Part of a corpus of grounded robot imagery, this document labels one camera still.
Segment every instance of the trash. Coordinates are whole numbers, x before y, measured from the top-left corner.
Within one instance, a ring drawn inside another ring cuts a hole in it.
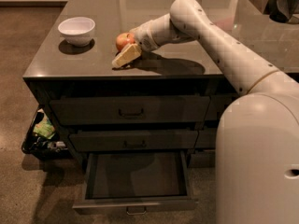
[[[51,139],[55,135],[55,128],[42,109],[37,110],[37,112],[43,113],[44,116],[43,119],[35,125],[33,134],[46,139]]]
[[[41,108],[36,111],[21,150],[25,154],[33,154],[42,161],[72,158],[66,144],[60,141],[55,128]]]

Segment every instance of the countertop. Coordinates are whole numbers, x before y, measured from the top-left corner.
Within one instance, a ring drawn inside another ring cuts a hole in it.
[[[126,79],[222,76],[197,42],[166,45],[128,69],[112,69],[115,38],[145,21],[168,13],[174,0],[69,0],[23,78]],[[223,30],[285,71],[297,72],[298,24],[280,24],[262,15],[248,0],[198,0]],[[94,19],[95,38],[85,48],[67,44],[57,29],[76,16]]]

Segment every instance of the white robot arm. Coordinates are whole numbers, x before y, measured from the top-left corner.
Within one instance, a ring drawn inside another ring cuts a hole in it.
[[[214,25],[195,0],[134,29],[151,51],[197,40],[242,96],[221,117],[217,224],[299,223],[299,85]]]

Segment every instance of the drawer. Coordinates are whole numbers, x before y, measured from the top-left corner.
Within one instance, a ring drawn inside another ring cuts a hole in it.
[[[63,125],[197,122],[209,97],[199,95],[64,98],[50,101]]]
[[[217,128],[205,128],[199,131],[195,148],[215,148]]]
[[[179,152],[92,154],[80,214],[190,210],[196,206],[187,179],[185,156]]]
[[[69,135],[77,152],[194,148],[197,131],[149,130],[79,132]]]

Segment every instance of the trash bin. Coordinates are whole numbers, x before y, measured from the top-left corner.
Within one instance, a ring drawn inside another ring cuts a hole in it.
[[[40,107],[21,145],[21,151],[32,154],[42,161],[71,158],[66,145],[60,141],[59,135],[51,127],[49,119]]]
[[[270,19],[277,22],[288,22],[298,7],[299,0],[269,1]]]

